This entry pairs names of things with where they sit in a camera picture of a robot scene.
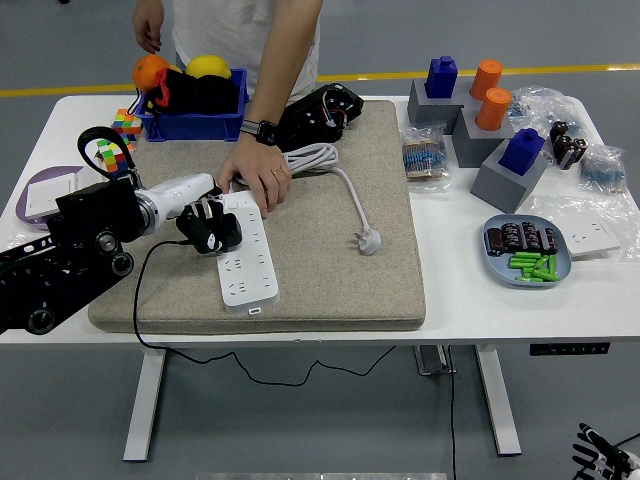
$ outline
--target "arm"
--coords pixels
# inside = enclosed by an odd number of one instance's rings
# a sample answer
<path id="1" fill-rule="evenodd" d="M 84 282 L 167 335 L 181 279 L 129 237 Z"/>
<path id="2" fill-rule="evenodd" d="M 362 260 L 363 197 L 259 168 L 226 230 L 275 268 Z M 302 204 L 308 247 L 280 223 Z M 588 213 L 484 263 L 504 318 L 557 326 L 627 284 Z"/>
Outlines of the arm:
<path id="1" fill-rule="evenodd" d="M 247 120 L 280 121 L 311 47 L 321 7 L 322 0 L 276 2 Z M 260 144 L 246 133 L 240 133 L 220 171 L 218 182 L 225 193 L 236 173 L 251 187 L 263 217 L 282 203 L 291 185 L 291 172 L 280 149 Z"/>
<path id="2" fill-rule="evenodd" d="M 137 0 L 132 21 L 138 45 L 149 53 L 159 52 L 160 27 L 164 22 L 162 0 Z"/>

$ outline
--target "gray cushion pad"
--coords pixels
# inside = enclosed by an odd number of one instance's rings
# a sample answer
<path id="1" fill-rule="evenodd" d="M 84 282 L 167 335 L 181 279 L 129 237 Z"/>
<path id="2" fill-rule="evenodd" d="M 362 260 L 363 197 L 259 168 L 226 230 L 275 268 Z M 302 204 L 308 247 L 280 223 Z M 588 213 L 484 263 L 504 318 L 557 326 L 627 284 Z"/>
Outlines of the gray cushion pad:
<path id="1" fill-rule="evenodd" d="M 147 188 L 195 173 L 218 174 L 232 143 L 142 138 L 133 154 Z M 406 188 L 395 107 L 367 101 L 336 142 L 382 247 L 361 255 L 362 231 L 349 190 L 335 174 L 294 178 L 285 202 L 264 221 L 280 302 L 259 315 L 227 313 L 216 258 L 191 246 L 154 251 L 138 302 L 140 330 L 166 334 L 413 330 L 426 315 L 425 294 Z M 136 282 L 150 248 L 183 240 L 175 222 L 124 245 L 134 271 L 89 306 L 89 319 L 108 332 L 132 332 Z"/>

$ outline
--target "wristwatch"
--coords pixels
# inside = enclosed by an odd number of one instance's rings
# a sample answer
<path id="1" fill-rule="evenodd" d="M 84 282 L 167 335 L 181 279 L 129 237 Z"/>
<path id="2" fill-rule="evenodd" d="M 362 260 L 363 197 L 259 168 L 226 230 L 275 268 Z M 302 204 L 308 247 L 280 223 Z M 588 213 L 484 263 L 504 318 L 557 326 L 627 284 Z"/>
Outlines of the wristwatch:
<path id="1" fill-rule="evenodd" d="M 241 132 L 249 133 L 256 137 L 256 140 L 265 145 L 273 146 L 276 144 L 277 125 L 263 120 L 260 123 L 244 120 L 240 127 Z"/>

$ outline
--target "white table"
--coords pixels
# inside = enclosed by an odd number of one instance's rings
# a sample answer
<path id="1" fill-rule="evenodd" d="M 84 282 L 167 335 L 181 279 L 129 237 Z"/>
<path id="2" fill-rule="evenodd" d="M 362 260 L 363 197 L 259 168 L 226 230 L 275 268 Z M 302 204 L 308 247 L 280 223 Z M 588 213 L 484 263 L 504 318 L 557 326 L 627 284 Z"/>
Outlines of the white table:
<path id="1" fill-rule="evenodd" d="M 396 104 L 400 126 L 408 123 L 407 97 Z M 74 96 L 61 99 L 18 180 L 0 217 L 0 248 L 15 235 L 21 243 L 46 233 L 25 225 L 15 206 L 28 180 L 53 165 L 83 165 L 77 138 L 86 128 L 110 125 L 118 108 L 133 96 Z M 449 143 L 448 151 L 453 152 Z M 145 335 L 152 344 L 173 348 L 250 347 L 288 345 L 445 345 L 477 346 L 485 391 L 500 454 L 518 454 L 520 445 L 509 406 L 496 343 L 611 342 L 640 339 L 637 312 L 640 263 L 575 262 L 569 278 L 555 288 L 510 288 L 492 276 L 482 258 L 481 229 L 494 207 L 471 195 L 476 169 L 458 169 L 452 161 L 453 185 L 443 194 L 411 194 L 411 206 L 424 276 L 427 318 L 408 332 L 304 332 L 215 336 Z M 563 180 L 543 175 L 532 195 L 563 193 Z M 83 308 L 44 336 L 22 330 L 0 335 L 4 348 L 43 346 L 139 346 L 132 334 L 106 333 L 94 327 Z M 125 460 L 145 460 L 155 401 L 160 385 L 163 352 L 146 351 L 132 416 Z"/>

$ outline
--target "hand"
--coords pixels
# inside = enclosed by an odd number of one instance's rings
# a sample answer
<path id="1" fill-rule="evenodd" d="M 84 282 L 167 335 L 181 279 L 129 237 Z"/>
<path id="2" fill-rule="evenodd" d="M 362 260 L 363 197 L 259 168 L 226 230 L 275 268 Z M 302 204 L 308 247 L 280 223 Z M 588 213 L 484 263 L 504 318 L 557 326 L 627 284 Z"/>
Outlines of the hand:
<path id="1" fill-rule="evenodd" d="M 236 174 L 251 188 L 263 218 L 284 201 L 291 186 L 291 171 L 280 149 L 258 143 L 246 133 L 240 133 L 238 143 L 220 170 L 218 184 L 224 193 L 229 193 Z"/>
<path id="2" fill-rule="evenodd" d="M 148 53 L 160 51 L 160 27 L 164 22 L 162 0 L 138 0 L 133 10 L 133 31 L 136 42 Z"/>

